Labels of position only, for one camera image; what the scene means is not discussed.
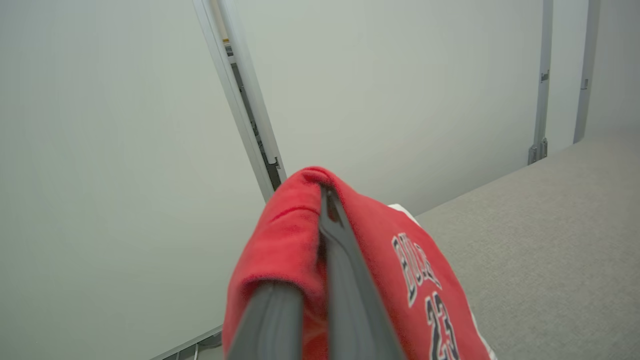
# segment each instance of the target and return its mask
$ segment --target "red fabric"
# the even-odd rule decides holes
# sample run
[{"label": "red fabric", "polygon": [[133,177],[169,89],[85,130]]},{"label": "red fabric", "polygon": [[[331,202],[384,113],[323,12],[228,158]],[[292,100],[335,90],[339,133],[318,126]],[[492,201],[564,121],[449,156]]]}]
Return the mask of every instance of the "red fabric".
[{"label": "red fabric", "polygon": [[[462,287],[431,237],[405,214],[356,193],[319,167],[288,178],[262,212],[229,284],[225,354],[252,291],[260,281],[278,279],[297,285],[305,295],[303,357],[327,359],[326,270],[317,258],[320,184],[333,187],[340,197],[407,359],[440,359],[445,353],[449,359],[489,359]],[[426,255],[429,271],[418,248]],[[405,274],[414,279],[412,304]],[[424,274],[433,274],[433,279]],[[440,341],[432,347],[435,332]]]}]

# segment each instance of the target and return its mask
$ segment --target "red jersey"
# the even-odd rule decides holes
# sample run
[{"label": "red jersey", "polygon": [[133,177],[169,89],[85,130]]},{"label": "red jersey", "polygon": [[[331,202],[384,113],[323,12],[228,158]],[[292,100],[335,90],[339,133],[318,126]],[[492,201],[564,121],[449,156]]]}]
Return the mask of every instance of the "red jersey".
[{"label": "red jersey", "polygon": [[295,173],[266,204],[229,283],[225,354],[258,283],[279,280],[304,294],[303,358],[327,359],[326,263],[318,258],[321,185],[340,198],[407,359],[495,357],[429,234],[404,213],[356,193],[319,167]]}]

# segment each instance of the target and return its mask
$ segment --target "white wall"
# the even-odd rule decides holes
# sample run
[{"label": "white wall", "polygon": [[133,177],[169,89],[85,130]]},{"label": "white wall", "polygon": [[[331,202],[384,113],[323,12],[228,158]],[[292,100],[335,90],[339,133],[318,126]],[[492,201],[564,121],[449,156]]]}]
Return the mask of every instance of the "white wall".
[{"label": "white wall", "polygon": [[573,144],[589,0],[554,1],[547,108],[548,153]]},{"label": "white wall", "polygon": [[526,166],[542,1],[235,2],[288,174],[419,214]]},{"label": "white wall", "polygon": [[603,0],[586,136],[640,130],[640,1]]},{"label": "white wall", "polygon": [[3,359],[215,328],[263,206],[190,1],[0,2]]}]

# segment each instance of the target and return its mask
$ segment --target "gray carpet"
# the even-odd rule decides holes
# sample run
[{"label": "gray carpet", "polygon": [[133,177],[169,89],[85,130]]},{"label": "gray carpet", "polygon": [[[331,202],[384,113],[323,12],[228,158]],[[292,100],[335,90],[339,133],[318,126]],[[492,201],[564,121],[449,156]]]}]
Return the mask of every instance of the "gray carpet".
[{"label": "gray carpet", "polygon": [[416,218],[500,360],[640,359],[640,136],[584,140]]}]

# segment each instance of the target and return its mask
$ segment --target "gray metal bar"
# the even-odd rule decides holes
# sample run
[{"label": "gray metal bar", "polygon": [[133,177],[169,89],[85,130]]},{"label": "gray metal bar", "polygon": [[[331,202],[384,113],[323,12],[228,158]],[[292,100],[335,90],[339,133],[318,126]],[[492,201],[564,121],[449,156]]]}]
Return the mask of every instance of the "gray metal bar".
[{"label": "gray metal bar", "polygon": [[246,96],[249,99],[249,105],[253,111],[253,117],[255,123],[262,137],[262,143],[264,144],[264,152],[267,157],[267,161],[270,164],[278,164],[278,175],[280,180],[284,182],[287,175],[282,165],[282,157],[278,146],[276,144],[276,138],[273,134],[273,128],[269,120],[269,114],[267,113],[267,106],[264,103],[262,92],[260,90],[260,84],[258,77],[253,68],[253,60],[249,53],[249,47],[246,43],[246,37],[244,35],[244,28],[238,15],[236,4],[234,0],[220,0],[220,13],[227,29],[227,35],[229,36],[229,42],[234,50],[234,58],[240,75],[244,82],[244,89]]},{"label": "gray metal bar", "polygon": [[542,5],[542,45],[540,49],[540,72],[538,77],[538,105],[536,107],[536,128],[533,134],[533,145],[529,148],[527,164],[546,156],[547,106],[549,98],[549,81],[551,77],[551,38],[553,34],[554,2],[544,0]]},{"label": "gray metal bar", "polygon": [[580,82],[580,97],[578,100],[578,114],[575,119],[573,143],[584,138],[589,113],[589,98],[593,86],[593,65],[596,58],[596,43],[598,40],[598,23],[600,22],[600,0],[589,0],[587,14],[587,31],[584,42],[584,61],[582,62],[582,81]]},{"label": "gray metal bar", "polygon": [[193,6],[200,21],[200,27],[207,42],[211,59],[220,78],[222,89],[225,91],[231,114],[236,121],[240,138],[249,157],[255,177],[258,180],[260,191],[262,192],[264,200],[267,201],[273,195],[273,185],[271,184],[269,173],[262,160],[262,153],[257,140],[253,134],[253,127],[246,108],[244,107],[242,95],[236,83],[236,77],[231,69],[231,64],[227,60],[227,50],[223,44],[218,27],[215,25],[215,16],[211,2],[209,0],[193,0]]}]

